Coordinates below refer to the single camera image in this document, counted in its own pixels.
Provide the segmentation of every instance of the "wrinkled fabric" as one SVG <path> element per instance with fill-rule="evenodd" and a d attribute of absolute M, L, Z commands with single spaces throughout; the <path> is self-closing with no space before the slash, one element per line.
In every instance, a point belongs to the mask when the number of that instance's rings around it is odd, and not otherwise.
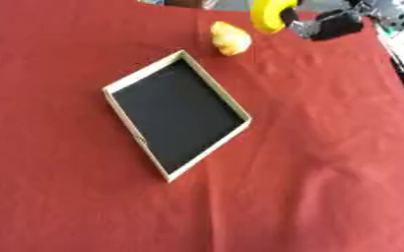
<path fill-rule="evenodd" d="M 217 20 L 251 48 L 219 55 Z M 101 88 L 179 48 L 253 121 L 166 184 Z M 373 29 L 314 43 L 247 13 L 0 0 L 1 251 L 404 252 L 404 88 Z"/>

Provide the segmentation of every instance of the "wooden tray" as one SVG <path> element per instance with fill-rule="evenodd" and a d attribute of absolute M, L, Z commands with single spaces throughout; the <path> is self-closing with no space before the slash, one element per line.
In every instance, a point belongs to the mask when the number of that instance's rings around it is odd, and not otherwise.
<path fill-rule="evenodd" d="M 168 182 L 251 121 L 184 50 L 104 87 L 103 92 Z"/>

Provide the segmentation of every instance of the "wooden frame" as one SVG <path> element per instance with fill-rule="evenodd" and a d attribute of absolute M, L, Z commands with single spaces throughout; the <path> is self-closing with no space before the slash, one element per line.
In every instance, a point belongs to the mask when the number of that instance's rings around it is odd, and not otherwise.
<path fill-rule="evenodd" d="M 168 174 L 155 155 L 148 147 L 147 140 L 144 138 L 142 133 L 130 119 L 130 116 L 124 112 L 120 107 L 113 94 L 116 92 L 127 88 L 128 86 L 137 83 L 138 81 L 156 73 L 157 71 L 165 68 L 166 66 L 176 62 L 177 60 L 183 59 L 204 81 L 205 83 L 223 100 L 236 114 L 243 120 L 243 123 L 238 127 L 233 129 L 228 135 L 220 139 L 218 142 L 207 148 L 205 151 L 200 153 L 197 157 L 188 161 L 185 165 L 181 166 L 175 172 Z M 158 168 L 163 177 L 167 182 L 172 182 L 179 175 L 187 171 L 191 166 L 197 163 L 202 158 L 206 157 L 208 154 L 213 152 L 215 149 L 219 148 L 231 138 L 239 134 L 245 128 L 247 128 L 251 122 L 251 116 L 225 91 L 188 53 L 184 50 L 179 50 L 172 55 L 169 55 L 127 77 L 122 78 L 115 83 L 112 83 L 102 89 L 106 100 L 114 109 L 116 114 L 128 128 L 128 130 L 133 135 L 136 142 L 141 146 L 141 148 L 146 152 L 149 158 L 153 161 L 155 166 Z"/>

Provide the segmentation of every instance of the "red tablecloth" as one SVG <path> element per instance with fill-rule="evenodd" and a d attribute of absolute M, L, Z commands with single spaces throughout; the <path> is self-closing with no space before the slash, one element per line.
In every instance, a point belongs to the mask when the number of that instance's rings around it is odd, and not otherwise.
<path fill-rule="evenodd" d="M 252 48 L 218 55 L 215 20 Z M 166 184 L 101 88 L 179 48 L 254 120 Z M 372 29 L 313 43 L 246 13 L 0 0 L 0 251 L 404 252 L 404 89 Z"/>

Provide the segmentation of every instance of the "yellow sponge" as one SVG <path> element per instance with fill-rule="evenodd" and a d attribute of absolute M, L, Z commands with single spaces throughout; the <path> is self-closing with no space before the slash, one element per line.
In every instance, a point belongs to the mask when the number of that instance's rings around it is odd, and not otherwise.
<path fill-rule="evenodd" d="M 220 21 L 211 26 L 211 35 L 213 44 L 226 56 L 242 53 L 252 43 L 246 31 Z"/>

